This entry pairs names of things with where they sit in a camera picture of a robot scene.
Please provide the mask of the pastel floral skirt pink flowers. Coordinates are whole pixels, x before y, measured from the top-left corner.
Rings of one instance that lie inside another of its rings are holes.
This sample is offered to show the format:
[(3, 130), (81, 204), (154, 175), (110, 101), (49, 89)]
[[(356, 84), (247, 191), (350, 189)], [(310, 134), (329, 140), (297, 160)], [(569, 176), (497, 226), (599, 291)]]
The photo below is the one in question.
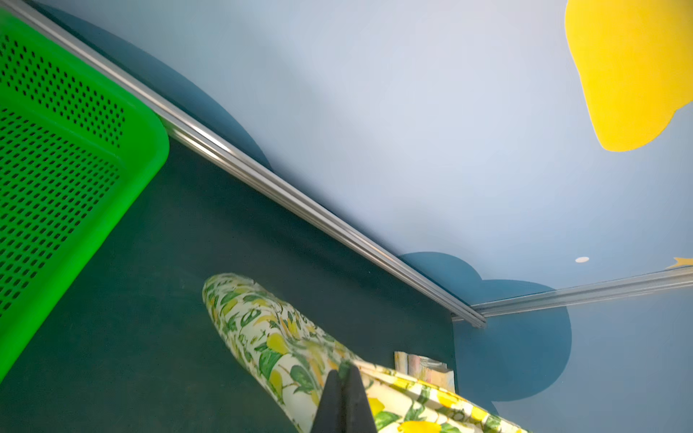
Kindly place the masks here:
[(454, 371), (444, 362), (422, 355), (395, 352), (395, 370), (450, 392), (456, 391)]

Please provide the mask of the lemon print skirt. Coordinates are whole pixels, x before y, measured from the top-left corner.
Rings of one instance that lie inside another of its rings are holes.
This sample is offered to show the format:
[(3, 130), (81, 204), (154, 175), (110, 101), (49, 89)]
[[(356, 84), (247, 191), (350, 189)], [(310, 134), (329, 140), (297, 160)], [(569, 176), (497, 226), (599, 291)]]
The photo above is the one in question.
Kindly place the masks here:
[(309, 431), (330, 373), (354, 366), (377, 432), (519, 432), (521, 427), (440, 386), (364, 361), (255, 281), (218, 274), (202, 298), (227, 348), (283, 410)]

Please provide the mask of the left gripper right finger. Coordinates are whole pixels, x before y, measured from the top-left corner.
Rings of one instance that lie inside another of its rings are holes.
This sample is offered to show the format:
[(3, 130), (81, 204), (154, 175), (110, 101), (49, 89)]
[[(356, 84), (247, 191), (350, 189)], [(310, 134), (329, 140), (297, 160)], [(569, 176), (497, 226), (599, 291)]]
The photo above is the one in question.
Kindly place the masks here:
[(366, 389), (354, 364), (344, 382), (344, 421), (346, 433), (377, 433)]

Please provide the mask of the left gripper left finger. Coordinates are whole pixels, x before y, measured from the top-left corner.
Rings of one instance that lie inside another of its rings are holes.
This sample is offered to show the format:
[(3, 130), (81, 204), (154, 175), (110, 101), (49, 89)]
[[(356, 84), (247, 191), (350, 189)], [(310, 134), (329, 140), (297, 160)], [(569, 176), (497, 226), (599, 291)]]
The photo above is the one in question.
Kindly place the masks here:
[(339, 373), (330, 371), (319, 401), (311, 433), (342, 433), (344, 431), (343, 394)]

